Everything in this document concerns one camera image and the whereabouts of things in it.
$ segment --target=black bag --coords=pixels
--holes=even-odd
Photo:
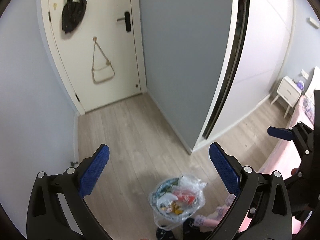
[[[67,0],[66,5],[62,10],[62,30],[65,34],[72,32],[78,24],[82,21],[85,9],[87,7],[87,0]]]

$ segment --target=red packaging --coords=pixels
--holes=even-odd
[[[174,191],[173,194],[178,197],[179,201],[181,201],[187,205],[191,205],[196,199],[196,196],[188,190]]]

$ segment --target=white nightstand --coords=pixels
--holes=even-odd
[[[278,89],[277,89],[278,95],[273,99],[271,104],[273,104],[279,97],[282,97],[287,103],[288,108],[287,111],[284,114],[284,117],[287,116],[290,107],[294,107],[294,105],[297,103],[301,96],[301,90],[297,87],[297,85],[289,78],[288,76],[285,76]]]

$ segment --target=door handle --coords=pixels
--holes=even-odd
[[[130,12],[126,11],[124,13],[124,17],[123,18],[118,18],[117,22],[120,21],[125,21],[125,28],[127,30],[127,32],[129,33],[131,31],[131,20],[130,20]]]

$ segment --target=hanging bag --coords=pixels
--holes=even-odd
[[[95,84],[100,84],[102,82],[105,82],[111,78],[114,77],[115,71],[113,70],[113,67],[111,65],[111,62],[108,60],[107,56],[104,54],[102,49],[100,48],[99,44],[97,43],[97,37],[93,38],[94,41],[94,47],[93,47],[93,60],[92,60],[92,79]],[[106,65],[103,66],[102,68],[95,68],[94,67],[94,53],[96,46],[102,53],[103,57],[106,59]]]
[[[87,0],[67,0],[67,3],[62,10],[62,30],[65,34],[72,32],[82,21],[85,9],[87,7]]]

